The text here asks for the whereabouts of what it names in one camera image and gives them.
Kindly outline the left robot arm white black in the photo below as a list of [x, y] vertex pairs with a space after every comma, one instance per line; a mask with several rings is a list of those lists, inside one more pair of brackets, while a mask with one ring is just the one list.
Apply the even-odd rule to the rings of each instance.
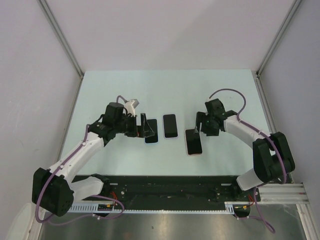
[[154, 136], [145, 113], [137, 124], [137, 99], [124, 104], [111, 102], [105, 112], [92, 124], [87, 124], [83, 139], [65, 156], [48, 169], [38, 168], [33, 175], [32, 202], [35, 211], [43, 208], [55, 216], [65, 215], [76, 201], [88, 197], [105, 200], [110, 196], [110, 180], [100, 174], [92, 174], [75, 182], [74, 178], [85, 164], [102, 150], [116, 135], [129, 138]]

